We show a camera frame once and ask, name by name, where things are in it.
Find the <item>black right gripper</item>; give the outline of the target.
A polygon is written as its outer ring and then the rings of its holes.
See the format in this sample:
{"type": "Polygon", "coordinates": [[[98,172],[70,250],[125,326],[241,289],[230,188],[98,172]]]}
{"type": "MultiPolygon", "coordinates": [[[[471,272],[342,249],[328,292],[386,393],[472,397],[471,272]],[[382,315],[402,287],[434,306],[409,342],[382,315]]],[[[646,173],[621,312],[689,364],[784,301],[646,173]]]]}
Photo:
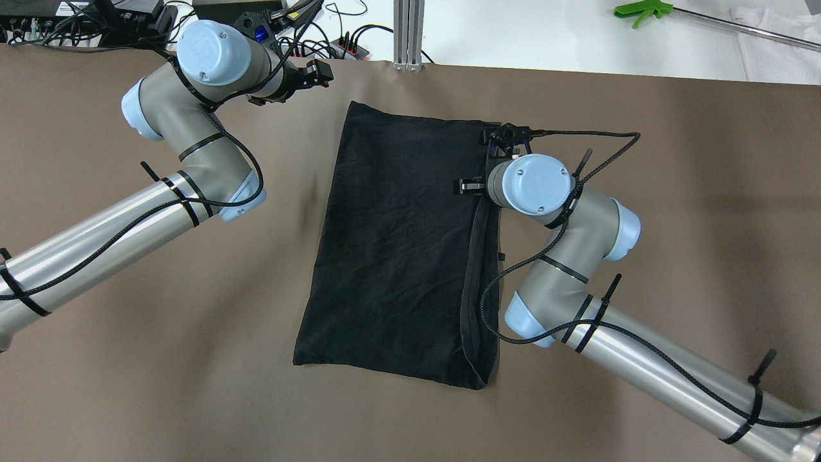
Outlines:
{"type": "Polygon", "coordinates": [[[453,181],[452,190],[455,196],[470,197],[476,205],[484,203],[490,207],[496,207],[496,203],[489,195],[489,186],[483,176],[472,176],[472,178],[458,178],[453,181]]]}

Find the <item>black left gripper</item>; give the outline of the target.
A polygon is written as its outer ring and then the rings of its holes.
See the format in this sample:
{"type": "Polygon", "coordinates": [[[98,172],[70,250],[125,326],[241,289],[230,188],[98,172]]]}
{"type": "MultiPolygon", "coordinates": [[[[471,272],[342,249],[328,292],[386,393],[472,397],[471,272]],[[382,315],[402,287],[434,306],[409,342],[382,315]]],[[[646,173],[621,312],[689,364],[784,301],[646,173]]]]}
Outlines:
{"type": "Polygon", "coordinates": [[[281,70],[261,88],[247,96],[247,101],[257,106],[266,103],[285,103],[296,91],[313,87],[327,88],[334,80],[331,65],[320,60],[310,60],[304,67],[285,62],[281,70]]]}

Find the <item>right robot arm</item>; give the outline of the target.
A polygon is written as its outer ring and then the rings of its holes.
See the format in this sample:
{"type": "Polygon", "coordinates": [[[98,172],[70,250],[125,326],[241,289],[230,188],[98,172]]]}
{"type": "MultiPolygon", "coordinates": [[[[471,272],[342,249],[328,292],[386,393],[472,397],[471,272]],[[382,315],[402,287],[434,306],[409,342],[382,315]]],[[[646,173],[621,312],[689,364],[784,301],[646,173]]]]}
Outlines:
{"type": "Polygon", "coordinates": [[[772,397],[761,386],[776,355],[768,351],[747,379],[704,359],[613,307],[622,276],[602,296],[589,280],[638,242],[638,216],[548,155],[516,156],[484,176],[455,182],[458,194],[483,195],[550,231],[504,313],[512,336],[495,327],[480,301],[485,328],[507,344],[564,344],[627,381],[719,441],[759,461],[818,461],[819,417],[772,397]]]}

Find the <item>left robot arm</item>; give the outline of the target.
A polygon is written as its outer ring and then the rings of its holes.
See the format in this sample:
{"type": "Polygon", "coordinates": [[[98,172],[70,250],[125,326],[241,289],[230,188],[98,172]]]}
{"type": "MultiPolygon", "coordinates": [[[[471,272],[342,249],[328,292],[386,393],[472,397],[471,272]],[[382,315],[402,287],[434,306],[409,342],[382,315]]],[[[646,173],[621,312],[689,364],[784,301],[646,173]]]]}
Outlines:
{"type": "Polygon", "coordinates": [[[332,81],[236,29],[196,21],[167,58],[2,47],[2,351],[36,321],[212,217],[264,201],[226,133],[229,101],[332,81]]]}

